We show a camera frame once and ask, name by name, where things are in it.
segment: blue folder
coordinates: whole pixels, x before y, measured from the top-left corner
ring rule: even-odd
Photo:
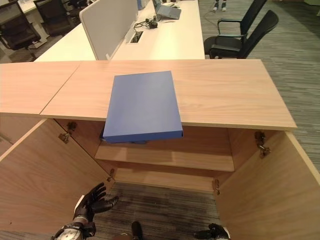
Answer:
[[[109,143],[181,138],[171,71],[114,77],[102,137]]]

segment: gray carpet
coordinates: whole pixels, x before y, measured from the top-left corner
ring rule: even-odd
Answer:
[[[251,0],[229,1],[227,12],[213,13],[208,12],[212,2],[199,1],[203,39],[217,33],[219,18],[241,19],[251,4]],[[298,2],[267,2],[251,29],[269,9],[278,14],[280,23],[249,56],[264,62],[298,125],[295,135],[318,170],[320,17],[316,14],[319,8]],[[233,32],[238,28],[226,25],[225,29]],[[52,40],[56,41],[49,38],[38,51],[52,45]],[[22,62],[15,57],[11,60]],[[193,231],[201,230],[211,222],[219,223],[212,194],[120,183],[116,184],[112,194],[121,195],[121,200],[112,211],[96,216],[97,234],[92,240],[110,240],[116,234],[129,233],[133,220],[142,223],[147,240],[192,239]],[[50,236],[0,232],[0,240],[44,240]]]
[[[114,209],[95,216],[96,235],[92,240],[129,234],[133,221],[141,223],[145,240],[193,240],[193,231],[203,230],[212,222],[220,223],[213,194],[117,183],[110,195],[118,195],[120,200]],[[0,240],[50,237],[51,234],[0,231]]]

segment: office chair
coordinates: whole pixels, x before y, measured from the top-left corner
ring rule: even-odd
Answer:
[[[245,43],[237,38],[218,35],[204,41],[204,52],[210,55],[211,59],[215,57],[246,59],[263,36],[274,29],[278,22],[278,16],[269,10]]]
[[[75,27],[61,0],[35,0],[34,4],[42,17],[41,24],[48,35],[64,36]]]
[[[70,17],[75,18],[76,23],[80,23],[79,13],[87,7],[87,0],[68,0],[63,2],[64,5],[72,6],[73,9],[68,10],[67,12],[70,14]]]
[[[247,40],[247,35],[249,28],[251,27],[252,23],[256,19],[258,13],[262,9],[262,7],[265,5],[267,0],[253,0],[251,3],[249,9],[246,11],[244,17],[242,20],[236,20],[236,19],[225,19],[221,18],[218,20],[218,31],[219,35],[223,37],[229,37],[229,38],[241,38],[242,42],[244,43]],[[240,34],[223,34],[220,31],[220,23],[240,23]]]
[[[36,59],[29,46],[39,42],[39,33],[21,10],[18,1],[12,1],[0,6],[0,41],[7,49],[26,49]]]

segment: chair leg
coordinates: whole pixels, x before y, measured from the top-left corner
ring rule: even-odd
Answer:
[[[31,57],[32,57],[32,60],[31,60],[31,61],[32,61],[32,62],[37,59],[36,55],[35,55],[28,47],[26,47],[25,49],[26,49],[26,50],[29,52],[29,54],[31,55]]]

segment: white desk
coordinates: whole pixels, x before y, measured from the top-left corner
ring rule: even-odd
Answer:
[[[179,20],[162,20],[158,28],[143,30],[139,43],[123,42],[113,60],[183,60],[205,59],[197,0],[180,1]],[[139,11],[137,22],[152,18],[155,9],[152,0]],[[90,61],[95,56],[82,24],[69,32],[36,61]]]
[[[20,3],[21,10],[24,14],[36,9],[36,5],[33,0],[25,1],[24,3]]]

